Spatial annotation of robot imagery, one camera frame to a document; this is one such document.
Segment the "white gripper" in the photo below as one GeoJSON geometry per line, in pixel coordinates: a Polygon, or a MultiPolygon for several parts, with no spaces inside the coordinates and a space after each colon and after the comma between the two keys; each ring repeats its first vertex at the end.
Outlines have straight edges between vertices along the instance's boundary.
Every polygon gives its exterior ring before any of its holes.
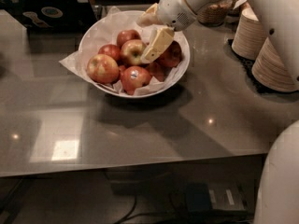
{"type": "Polygon", "coordinates": [[[141,55],[141,62],[154,62],[173,42],[174,31],[185,30],[195,20],[196,15],[185,0],[160,0],[158,4],[151,5],[137,18],[136,23],[140,27],[164,24],[171,28],[163,26],[151,31],[149,44],[141,55]]]}

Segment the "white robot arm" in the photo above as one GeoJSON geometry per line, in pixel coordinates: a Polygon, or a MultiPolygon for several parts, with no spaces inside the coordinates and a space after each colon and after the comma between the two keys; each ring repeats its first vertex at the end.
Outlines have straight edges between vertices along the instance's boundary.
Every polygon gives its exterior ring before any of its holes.
{"type": "MultiPolygon", "coordinates": [[[[172,32],[190,26],[198,12],[221,0],[160,0],[138,19],[141,27],[165,25],[172,32]]],[[[299,0],[247,0],[294,82],[299,78],[299,0]]],[[[253,224],[299,224],[299,121],[269,150],[253,224]]]]}

